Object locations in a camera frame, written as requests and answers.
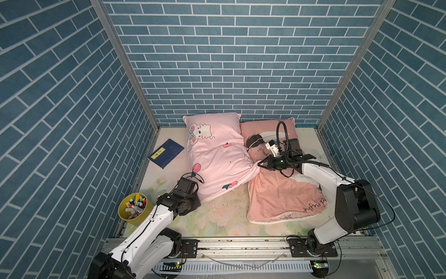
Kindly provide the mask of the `salmon pink feather pillow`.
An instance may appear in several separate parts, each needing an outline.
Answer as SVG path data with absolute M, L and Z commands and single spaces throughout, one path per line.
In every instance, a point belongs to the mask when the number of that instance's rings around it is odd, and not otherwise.
M 286 137 L 297 143 L 300 149 L 295 121 L 283 121 L 287 131 L 281 127 L 276 135 L 278 120 L 246 122 L 240 125 L 245 146 L 254 165 L 272 155 L 266 143 Z M 283 171 L 260 168 L 260 173 L 248 183 L 250 198 L 247 219 L 251 223 L 267 224 L 312 218 L 322 213 L 329 205 L 317 182 L 291 168 Z

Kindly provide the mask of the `light pink cartoon pillow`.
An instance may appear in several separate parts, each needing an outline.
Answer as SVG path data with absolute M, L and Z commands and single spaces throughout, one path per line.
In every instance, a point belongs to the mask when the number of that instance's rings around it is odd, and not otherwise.
M 235 112 L 183 117 L 189 167 L 203 180 L 198 190 L 202 202 L 216 199 L 260 173 L 245 147 L 240 118 Z

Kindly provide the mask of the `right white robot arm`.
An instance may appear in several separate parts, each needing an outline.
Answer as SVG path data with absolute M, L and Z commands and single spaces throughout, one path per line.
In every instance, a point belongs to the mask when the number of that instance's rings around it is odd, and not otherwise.
M 376 195 L 368 181 L 343 176 L 310 154 L 293 157 L 270 155 L 257 165 L 269 171 L 300 169 L 302 174 L 335 194 L 334 216 L 310 230 L 306 240 L 301 242 L 308 255 L 322 256 L 334 248 L 335 241 L 381 220 Z

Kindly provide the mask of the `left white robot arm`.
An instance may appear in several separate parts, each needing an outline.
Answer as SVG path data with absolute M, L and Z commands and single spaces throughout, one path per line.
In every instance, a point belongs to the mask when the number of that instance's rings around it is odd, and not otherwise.
M 168 226 L 177 216 L 185 216 L 201 206 L 197 193 L 163 194 L 148 218 L 109 253 L 100 252 L 92 260 L 89 279 L 141 279 L 164 258 L 187 261 L 181 233 Z

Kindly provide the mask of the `yellow pen cup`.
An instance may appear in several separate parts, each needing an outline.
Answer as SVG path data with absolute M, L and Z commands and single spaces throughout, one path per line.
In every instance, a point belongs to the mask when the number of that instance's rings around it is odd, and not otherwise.
M 149 216 L 152 203 L 141 193 L 130 194 L 118 206 L 118 216 L 128 224 L 138 227 Z

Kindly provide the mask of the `dark blue notebook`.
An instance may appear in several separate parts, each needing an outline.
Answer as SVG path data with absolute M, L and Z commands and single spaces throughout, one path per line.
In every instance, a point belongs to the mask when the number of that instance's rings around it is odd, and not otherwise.
M 155 165 L 164 169 L 169 165 L 182 151 L 184 147 L 172 139 L 168 139 L 164 144 L 154 150 L 148 156 L 148 159 Z

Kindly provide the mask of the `floral table mat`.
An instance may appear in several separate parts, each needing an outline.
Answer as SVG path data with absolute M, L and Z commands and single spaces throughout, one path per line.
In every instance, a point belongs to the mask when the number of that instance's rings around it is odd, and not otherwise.
M 157 198 L 170 192 L 177 180 L 188 172 L 187 152 L 182 151 L 165 168 L 153 162 L 142 170 L 144 175 L 138 191 L 155 204 Z M 247 237 L 306 235 L 307 232 L 329 220 L 334 214 L 334 195 L 323 190 L 329 205 L 315 217 L 275 224 L 254 224 L 248 221 L 248 185 L 243 184 L 228 194 L 210 202 L 186 216 L 177 217 L 170 228 L 183 237 Z

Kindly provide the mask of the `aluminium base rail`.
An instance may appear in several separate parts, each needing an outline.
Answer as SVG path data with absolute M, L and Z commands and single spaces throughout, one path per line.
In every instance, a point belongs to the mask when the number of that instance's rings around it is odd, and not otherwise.
M 345 237 L 311 255 L 303 237 L 108 239 L 91 279 L 394 279 L 376 237 Z

